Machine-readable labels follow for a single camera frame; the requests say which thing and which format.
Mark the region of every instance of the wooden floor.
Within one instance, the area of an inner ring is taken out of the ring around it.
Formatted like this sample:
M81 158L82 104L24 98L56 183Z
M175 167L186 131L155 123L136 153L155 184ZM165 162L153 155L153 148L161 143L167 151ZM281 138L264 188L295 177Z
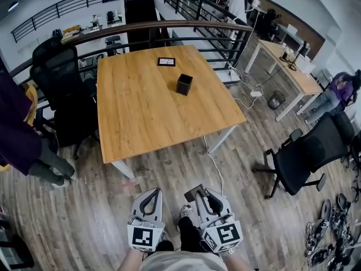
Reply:
M256 42L253 37L239 69L245 68ZM252 85L266 81L270 64L261 51L244 79ZM351 199L355 174L335 161L311 176L313 180L326 173L327 184L323 191L307 187L290 196L281 187L273 199L264 200L274 179L264 173L253 174L251 166L263 163L263 152L271 147L277 149L291 131L296 128L308 131L304 117L296 116L294 111L281 122L275 121L284 106L272 111L267 99L276 89L285 94L286 104L297 94L279 72L265 84L265 95L251 110L240 106L248 122L233 131L213 158L224 176L224 194L241 222L244 247L252 267L301 270L305 262L306 223L319 217L324 199L335 202L340 192ZM232 86L230 92L244 103L252 102L245 85ZM60 155L69 159L71 149L62 149ZM132 202L154 187L163 191L163 222L174 245L179 247L175 225L179 209L186 203L183 194L200 183L220 191L217 170L206 154L202 138L126 162L134 170L134 181L120 175L112 165L104 165L99 145L88 139L82 144L80 158L76 161L80 179L67 189L54 189L49 183L25 177L15 170L1 174L0 204L8 208L13 226L31 249L37 270L116 270L128 249L126 224ZM359 216L355 214L357 209L360 210L359 206L353 204L352 229ZM332 240L329 231L323 243L326 245ZM324 266L313 270L324 270Z

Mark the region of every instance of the black cube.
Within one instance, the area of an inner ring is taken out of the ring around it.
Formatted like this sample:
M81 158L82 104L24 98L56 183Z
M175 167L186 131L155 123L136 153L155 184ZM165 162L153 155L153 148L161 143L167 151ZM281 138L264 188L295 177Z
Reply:
M177 89L175 90L175 92L183 95L188 95L188 92L192 85L192 80L192 76L181 74L177 81Z

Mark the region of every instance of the ceiling light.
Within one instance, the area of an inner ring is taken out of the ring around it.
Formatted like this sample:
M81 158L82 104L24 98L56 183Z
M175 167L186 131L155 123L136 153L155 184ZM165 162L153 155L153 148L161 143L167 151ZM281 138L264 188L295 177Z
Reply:
M13 10L17 5L19 5L18 1L14 1L10 4L8 12Z

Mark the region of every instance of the man in white shirt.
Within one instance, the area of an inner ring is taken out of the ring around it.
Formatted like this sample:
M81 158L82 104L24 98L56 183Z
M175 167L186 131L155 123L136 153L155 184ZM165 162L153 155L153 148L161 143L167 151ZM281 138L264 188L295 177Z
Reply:
M175 251L173 244L166 238L157 246L156 252L143 262L143 253L130 249L118 271L252 271L235 250L221 253L221 257L211 253L206 244L202 244L201 235L190 219L190 205L180 212L178 227L180 230L181 251Z
M230 0L230 8L228 11L233 15L237 16L244 23L247 23L244 0ZM230 18L227 18L227 22L234 23L234 21Z

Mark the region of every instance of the black cable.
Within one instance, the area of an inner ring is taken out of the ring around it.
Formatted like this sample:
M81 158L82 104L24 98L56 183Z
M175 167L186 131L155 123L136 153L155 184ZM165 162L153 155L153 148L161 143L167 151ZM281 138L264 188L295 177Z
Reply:
M285 67L287 67L287 66L288 66L288 65L285 65L285 66L282 66L280 69L278 69L278 70L276 71L276 73L275 73L274 75L272 75L269 79L267 79L264 83L262 83L261 86L264 85L265 83L269 82L277 73L279 73L283 68L285 68Z

